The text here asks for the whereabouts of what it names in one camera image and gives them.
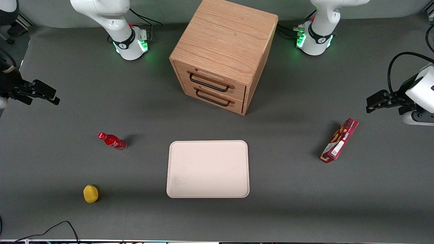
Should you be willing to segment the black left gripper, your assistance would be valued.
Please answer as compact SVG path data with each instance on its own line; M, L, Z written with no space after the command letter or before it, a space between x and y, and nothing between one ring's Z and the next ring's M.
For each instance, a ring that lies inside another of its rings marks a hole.
M390 81L390 93L394 96L394 101L403 105L399 108L399 114L401 116L411 116L416 110L416 103L406 95L406 91L416 83L417 76L418 74L415 74L405 80L396 91L393 91L392 82ZM387 90L383 89L369 96L366 102L366 112L371 113L377 109L386 108L390 104L390 94Z

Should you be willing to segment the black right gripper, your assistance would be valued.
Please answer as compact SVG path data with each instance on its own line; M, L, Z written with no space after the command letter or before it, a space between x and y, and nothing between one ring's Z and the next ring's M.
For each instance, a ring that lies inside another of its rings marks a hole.
M33 99L28 97L30 90L26 87L27 84L29 82L23 80L19 70L14 69L9 72L2 70L0 72L0 97L6 99L10 97L9 92L12 92L15 96L19 93L17 90L21 90L24 96L17 96L17 100L26 105L31 105ZM56 90L40 80L32 82L32 95L36 98L45 99L54 105L58 105L60 102L60 99L56 97Z

